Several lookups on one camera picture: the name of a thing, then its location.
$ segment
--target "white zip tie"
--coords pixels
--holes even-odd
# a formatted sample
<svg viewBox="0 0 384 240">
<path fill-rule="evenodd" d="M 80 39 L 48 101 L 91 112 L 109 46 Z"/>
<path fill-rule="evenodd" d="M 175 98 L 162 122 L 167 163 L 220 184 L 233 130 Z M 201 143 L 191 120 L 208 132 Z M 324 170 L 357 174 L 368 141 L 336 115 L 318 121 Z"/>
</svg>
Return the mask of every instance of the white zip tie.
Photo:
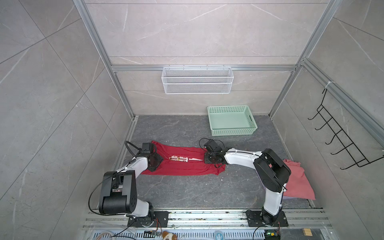
<svg viewBox="0 0 384 240">
<path fill-rule="evenodd" d="M 328 81 L 327 85 L 325 85 L 325 88 L 327 88 L 330 83 L 336 83 L 336 82 Z"/>
</svg>

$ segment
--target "white wire mesh basket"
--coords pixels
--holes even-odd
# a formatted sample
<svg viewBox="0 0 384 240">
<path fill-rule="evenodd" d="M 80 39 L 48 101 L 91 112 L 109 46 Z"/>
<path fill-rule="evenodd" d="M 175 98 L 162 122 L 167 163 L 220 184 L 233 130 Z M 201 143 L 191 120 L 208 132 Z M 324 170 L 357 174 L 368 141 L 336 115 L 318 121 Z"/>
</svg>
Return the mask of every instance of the white wire mesh basket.
<svg viewBox="0 0 384 240">
<path fill-rule="evenodd" d="M 166 94 L 229 93 L 233 82 L 230 67 L 165 67 L 161 75 Z"/>
</svg>

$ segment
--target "robotic arm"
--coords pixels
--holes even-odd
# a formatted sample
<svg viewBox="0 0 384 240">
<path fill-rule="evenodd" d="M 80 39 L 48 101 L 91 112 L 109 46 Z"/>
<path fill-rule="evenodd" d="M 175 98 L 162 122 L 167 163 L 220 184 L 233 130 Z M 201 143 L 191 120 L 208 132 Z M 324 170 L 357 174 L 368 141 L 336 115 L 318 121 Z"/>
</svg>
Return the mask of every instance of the robotic arm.
<svg viewBox="0 0 384 240">
<path fill-rule="evenodd" d="M 128 148 L 134 157 L 126 166 L 104 174 L 99 212 L 102 215 L 134 216 L 145 226 L 153 222 L 154 211 L 150 203 L 137 199 L 136 178 L 146 169 L 155 171 L 163 158 L 156 152 L 156 146 L 152 143 L 143 143 L 142 148 L 134 147 L 139 152 L 133 154 Z M 206 142 L 204 147 L 207 149 L 204 154 L 205 163 L 237 164 L 256 171 L 266 187 L 262 220 L 265 225 L 274 224 L 281 212 L 283 192 L 291 174 L 288 166 L 268 148 L 257 152 L 221 148 L 213 139 Z"/>
</svg>

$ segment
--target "black metal hook rack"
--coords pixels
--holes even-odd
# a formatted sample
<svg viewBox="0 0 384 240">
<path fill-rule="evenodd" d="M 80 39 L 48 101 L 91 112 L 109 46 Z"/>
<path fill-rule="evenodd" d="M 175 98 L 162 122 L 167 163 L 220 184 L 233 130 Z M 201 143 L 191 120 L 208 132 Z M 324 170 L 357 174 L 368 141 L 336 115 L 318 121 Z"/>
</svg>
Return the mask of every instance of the black metal hook rack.
<svg viewBox="0 0 384 240">
<path fill-rule="evenodd" d="M 311 118 L 311 119 L 309 119 L 308 118 L 308 120 L 312 120 L 312 119 L 314 119 L 317 115 L 320 115 L 321 117 L 322 117 L 322 119 L 325 121 L 325 123 L 324 123 L 324 125 L 322 125 L 321 126 L 321 128 L 319 128 L 319 129 L 317 129 L 317 128 L 315 128 L 315 130 L 320 130 L 320 129 L 322 129 L 324 126 L 326 126 L 326 125 L 328 125 L 328 127 L 332 130 L 332 132 L 333 132 L 333 138 L 331 139 L 331 141 L 329 142 L 329 143 L 325 143 L 325 144 L 327 144 L 327 145 L 329 145 L 329 144 L 331 144 L 332 143 L 332 141 L 335 139 L 335 137 L 339 140 L 339 142 L 341 143 L 341 145 L 343 146 L 343 148 L 340 150 L 340 151 L 338 151 L 337 153 L 331 153 L 332 155 L 336 155 L 336 154 L 338 154 L 338 153 L 340 153 L 341 151 L 343 151 L 343 150 L 346 150 L 347 152 L 348 152 L 348 154 L 351 156 L 351 158 L 352 158 L 352 160 L 355 162 L 354 164 L 352 164 L 352 165 L 350 165 L 349 167 L 346 167 L 346 168 L 340 168 L 340 169 L 342 169 L 342 170 L 345 170 L 345 169 L 348 169 L 348 168 L 350 168 L 350 167 L 352 167 L 352 166 L 355 166 L 355 165 L 357 165 L 358 167 L 363 167 L 363 166 L 365 166 L 365 165 L 368 165 L 368 164 L 371 164 L 371 163 L 373 163 L 373 162 L 375 162 L 375 161 L 377 161 L 377 160 L 380 160 L 380 159 L 382 159 L 382 158 L 384 158 L 384 155 L 382 156 L 382 157 L 380 157 L 380 158 L 378 158 L 378 159 L 375 159 L 375 160 L 373 160 L 373 161 L 369 161 L 368 159 L 367 159 L 367 157 L 361 152 L 361 150 L 356 146 L 356 144 L 352 141 L 352 139 L 348 136 L 348 134 L 344 131 L 344 129 L 340 126 L 340 124 L 336 121 L 336 119 L 334 119 L 333 118 L 333 116 L 328 112 L 328 110 L 324 107 L 324 105 L 323 105 L 323 102 L 324 102 L 324 98 L 325 98 L 325 94 L 327 93 L 327 89 L 324 89 L 323 90 L 323 92 L 322 92 L 322 94 L 324 94 L 324 96 L 323 96 L 323 99 L 322 99 L 322 101 L 321 101 L 321 104 L 320 104 L 320 106 L 316 109 L 316 111 L 317 111 L 317 113 L 316 113 L 316 115 L 313 117 L 313 118 Z M 324 118 L 324 116 L 320 113 L 320 111 L 322 111 L 322 110 L 325 110 L 328 114 L 329 114 L 329 116 L 331 117 L 330 119 L 328 119 L 328 120 L 326 120 L 325 118 Z M 338 132 L 335 132 L 335 130 L 333 130 L 333 128 L 330 126 L 330 124 L 329 124 L 329 121 L 331 121 L 333 119 L 333 121 L 339 126 L 339 128 L 340 128 L 340 130 L 338 131 Z M 348 144 L 348 145 L 345 145 L 343 142 L 342 142 L 342 140 L 339 138 L 339 136 L 338 136 L 338 134 L 339 133 L 344 133 L 347 137 L 348 137 L 348 139 L 351 141 L 351 143 L 350 144 Z M 359 152 L 360 152 L 360 154 L 362 155 L 362 157 L 363 157 L 363 159 L 362 160 L 359 160 L 359 161 L 356 161 L 355 160 L 355 158 L 351 155 L 351 153 L 350 153 L 350 151 L 348 150 L 348 147 L 350 147 L 350 146 L 354 146 Z"/>
</svg>

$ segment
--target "gray marble floor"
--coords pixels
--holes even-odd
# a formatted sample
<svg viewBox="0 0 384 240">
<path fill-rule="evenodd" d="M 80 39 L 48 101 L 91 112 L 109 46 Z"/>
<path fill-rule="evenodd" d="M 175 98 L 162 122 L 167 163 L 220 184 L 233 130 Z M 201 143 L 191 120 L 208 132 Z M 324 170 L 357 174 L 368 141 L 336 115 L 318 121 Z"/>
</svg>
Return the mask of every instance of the gray marble floor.
<svg viewBox="0 0 384 240">
<path fill-rule="evenodd" d="M 271 148 L 282 159 L 287 158 L 270 118 L 254 118 L 258 129 L 253 135 L 214 138 L 241 150 Z M 141 146 L 143 142 L 155 140 L 170 146 L 198 147 L 202 137 L 212 138 L 208 116 L 139 116 L 132 143 Z M 218 176 L 140 175 L 137 195 L 163 208 L 261 208 L 265 191 L 253 169 L 228 165 Z M 310 208 L 306 199 L 285 199 L 283 207 Z"/>
</svg>

